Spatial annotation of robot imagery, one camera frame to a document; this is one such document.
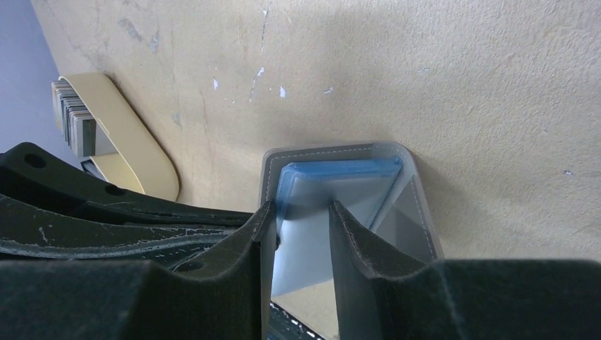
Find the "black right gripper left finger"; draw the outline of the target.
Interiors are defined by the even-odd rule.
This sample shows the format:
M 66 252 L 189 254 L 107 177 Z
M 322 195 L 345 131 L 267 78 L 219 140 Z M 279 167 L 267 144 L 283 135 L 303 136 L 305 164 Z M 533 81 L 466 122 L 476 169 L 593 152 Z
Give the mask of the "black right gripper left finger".
M 265 339 L 275 205 L 170 271 L 152 261 L 2 261 L 2 339 Z

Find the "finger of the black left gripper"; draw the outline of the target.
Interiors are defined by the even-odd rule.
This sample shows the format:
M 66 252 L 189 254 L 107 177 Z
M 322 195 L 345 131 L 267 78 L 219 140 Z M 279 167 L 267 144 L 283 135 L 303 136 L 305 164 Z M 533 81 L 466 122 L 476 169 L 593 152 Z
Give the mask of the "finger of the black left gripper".
M 151 260 L 175 269 L 248 219 L 120 188 L 33 143 L 1 154 L 3 260 Z

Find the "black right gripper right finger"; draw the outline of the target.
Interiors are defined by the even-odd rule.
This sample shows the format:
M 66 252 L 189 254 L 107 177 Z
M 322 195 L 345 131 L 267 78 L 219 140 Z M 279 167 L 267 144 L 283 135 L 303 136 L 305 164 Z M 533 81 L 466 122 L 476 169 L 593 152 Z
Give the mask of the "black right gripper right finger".
M 341 339 L 599 339 L 600 264 L 567 259 L 421 263 L 344 233 L 334 280 Z

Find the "grey leather card holder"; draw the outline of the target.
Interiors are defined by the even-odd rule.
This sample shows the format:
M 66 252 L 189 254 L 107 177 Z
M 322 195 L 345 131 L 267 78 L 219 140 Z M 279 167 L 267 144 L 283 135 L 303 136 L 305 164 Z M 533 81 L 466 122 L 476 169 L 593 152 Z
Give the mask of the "grey leather card holder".
M 276 208 L 273 296 L 337 280 L 352 230 L 421 263 L 444 255 L 416 159 L 400 143 L 271 149 L 260 188 Z

